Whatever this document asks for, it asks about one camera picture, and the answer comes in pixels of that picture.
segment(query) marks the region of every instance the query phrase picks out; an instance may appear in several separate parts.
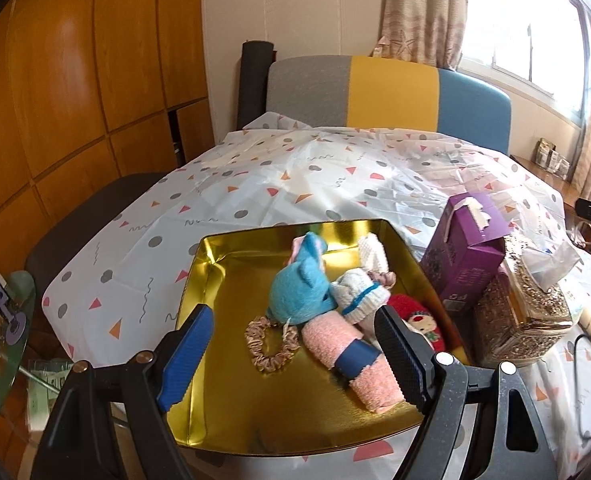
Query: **purple box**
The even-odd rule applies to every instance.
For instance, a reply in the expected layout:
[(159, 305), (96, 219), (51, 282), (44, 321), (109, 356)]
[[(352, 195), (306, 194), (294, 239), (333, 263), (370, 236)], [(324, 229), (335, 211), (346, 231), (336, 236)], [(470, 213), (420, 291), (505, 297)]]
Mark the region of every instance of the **purple box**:
[[(481, 209), (473, 204), (454, 211), (467, 197), (477, 200)], [(483, 219), (476, 221), (474, 214)], [(464, 312), (480, 299), (504, 259), (504, 236), (510, 232), (508, 222), (486, 193), (462, 193), (449, 198), (420, 261), (448, 312)]]

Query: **glittery box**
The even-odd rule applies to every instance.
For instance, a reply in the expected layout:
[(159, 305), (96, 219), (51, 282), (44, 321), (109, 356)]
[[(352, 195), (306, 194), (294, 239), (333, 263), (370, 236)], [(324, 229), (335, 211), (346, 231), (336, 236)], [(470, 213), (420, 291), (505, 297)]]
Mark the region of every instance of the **glittery box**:
[[(491, 217), (482, 230), (467, 207), (453, 211), (469, 196)], [(420, 267), (450, 314), (461, 314), (480, 299), (504, 259), (503, 237), (510, 231), (486, 193), (462, 193), (449, 198)]]
[(518, 233), (505, 242), (507, 256), (474, 309), (476, 361), (485, 367), (530, 365), (573, 326), (559, 285), (543, 292), (522, 261), (523, 248), (533, 243)]

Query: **white wall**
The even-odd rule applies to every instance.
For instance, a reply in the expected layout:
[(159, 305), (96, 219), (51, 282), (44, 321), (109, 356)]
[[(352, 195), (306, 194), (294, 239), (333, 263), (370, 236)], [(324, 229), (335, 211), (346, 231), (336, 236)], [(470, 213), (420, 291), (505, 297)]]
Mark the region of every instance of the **white wall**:
[[(275, 44), (278, 59), (368, 55), (379, 38), (383, 0), (202, 0), (204, 50), (216, 141), (234, 129), (240, 52), (246, 40)], [(579, 128), (525, 94), (511, 97), (509, 152), (530, 158), (546, 137), (573, 154)]]

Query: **red plush toy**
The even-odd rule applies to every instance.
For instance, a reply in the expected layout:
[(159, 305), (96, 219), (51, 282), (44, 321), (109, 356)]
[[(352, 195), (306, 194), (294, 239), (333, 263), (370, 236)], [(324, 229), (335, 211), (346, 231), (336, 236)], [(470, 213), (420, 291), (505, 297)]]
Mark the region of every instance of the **red plush toy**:
[(445, 340), (442, 338), (435, 319), (419, 301), (405, 294), (394, 294), (387, 304), (395, 309), (403, 320), (422, 333), (429, 340), (436, 352), (445, 351)]

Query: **blue stuffed animal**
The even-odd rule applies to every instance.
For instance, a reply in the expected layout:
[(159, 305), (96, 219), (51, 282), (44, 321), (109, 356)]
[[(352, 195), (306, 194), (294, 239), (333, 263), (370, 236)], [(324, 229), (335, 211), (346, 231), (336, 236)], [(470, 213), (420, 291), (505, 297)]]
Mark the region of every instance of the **blue stuffed animal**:
[(330, 283), (323, 270), (326, 242), (307, 233), (293, 263), (278, 272), (268, 296), (270, 318), (282, 324), (305, 323), (335, 309)]

